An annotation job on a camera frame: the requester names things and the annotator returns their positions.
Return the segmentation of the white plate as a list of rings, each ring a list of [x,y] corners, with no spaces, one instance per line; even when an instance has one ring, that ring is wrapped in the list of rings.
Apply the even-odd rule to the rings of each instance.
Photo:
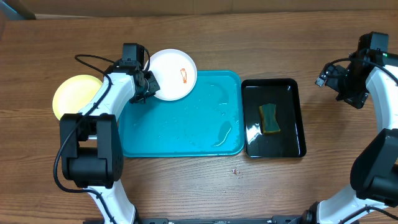
[[[145,68],[154,74],[160,90],[155,97],[164,101],[175,101],[187,96],[197,82],[198,71],[192,58],[177,49],[156,52],[146,62]]]

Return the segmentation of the yellow plate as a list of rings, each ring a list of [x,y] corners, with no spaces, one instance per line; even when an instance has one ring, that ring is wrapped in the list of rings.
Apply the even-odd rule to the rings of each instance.
[[[60,120],[65,114],[75,114],[85,107],[102,86],[102,81],[91,75],[76,75],[64,81],[56,90],[52,109]]]

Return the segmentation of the green yellow sponge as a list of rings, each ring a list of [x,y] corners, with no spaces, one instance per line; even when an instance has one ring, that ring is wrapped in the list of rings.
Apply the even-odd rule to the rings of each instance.
[[[280,128],[276,120],[276,105],[269,103],[259,107],[262,134],[279,133]]]

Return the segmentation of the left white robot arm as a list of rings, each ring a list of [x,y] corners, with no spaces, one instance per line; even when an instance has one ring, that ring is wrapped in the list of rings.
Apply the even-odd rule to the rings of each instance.
[[[53,177],[64,192],[89,194],[104,223],[140,223],[121,183],[124,156],[117,121],[128,102],[144,102],[159,85],[142,59],[120,59],[103,75],[94,98],[60,120],[61,146]]]

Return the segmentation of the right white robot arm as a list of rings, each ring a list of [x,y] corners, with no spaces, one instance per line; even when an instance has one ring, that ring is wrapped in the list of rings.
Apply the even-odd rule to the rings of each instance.
[[[294,223],[358,223],[371,212],[397,220],[386,211],[397,206],[397,55],[362,49],[346,61],[346,68],[339,60],[327,63],[316,84],[334,89],[337,100],[356,108],[371,95],[378,134],[354,161],[349,185],[315,202]]]

